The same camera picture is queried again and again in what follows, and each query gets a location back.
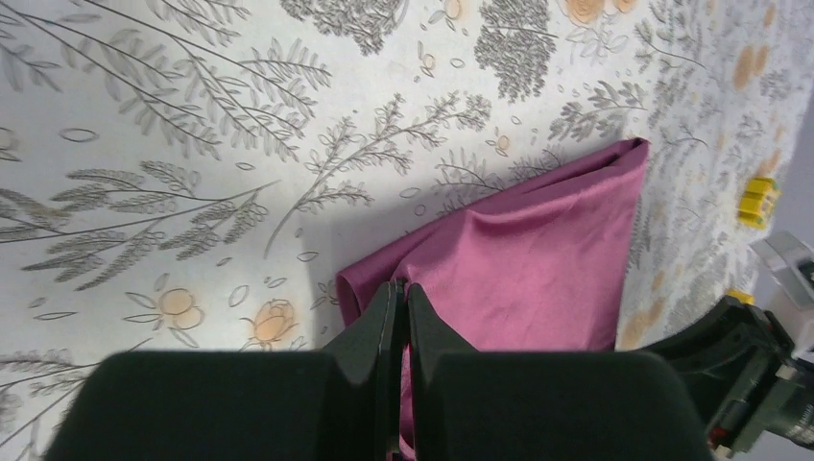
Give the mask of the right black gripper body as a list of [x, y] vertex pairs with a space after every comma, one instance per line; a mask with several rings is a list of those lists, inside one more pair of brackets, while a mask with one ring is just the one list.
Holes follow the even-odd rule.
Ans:
[[715, 454], [746, 453], [765, 432], [813, 448], [813, 367], [773, 313], [724, 296], [646, 350], [681, 377]]

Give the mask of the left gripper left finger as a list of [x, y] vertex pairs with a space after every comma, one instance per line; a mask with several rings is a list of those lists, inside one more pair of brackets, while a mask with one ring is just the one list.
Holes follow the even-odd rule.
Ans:
[[310, 352], [121, 352], [91, 373], [49, 460], [388, 460], [404, 284]]

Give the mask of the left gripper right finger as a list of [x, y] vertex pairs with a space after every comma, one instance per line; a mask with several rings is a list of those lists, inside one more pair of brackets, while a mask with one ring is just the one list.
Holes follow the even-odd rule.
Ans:
[[408, 291], [419, 460], [708, 460], [673, 368], [649, 352], [479, 352]]

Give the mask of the purple satin napkin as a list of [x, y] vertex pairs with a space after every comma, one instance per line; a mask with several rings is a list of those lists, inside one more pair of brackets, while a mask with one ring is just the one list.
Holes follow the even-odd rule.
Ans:
[[611, 350], [649, 151], [614, 143], [349, 265], [336, 277], [345, 322], [404, 279], [481, 352]]

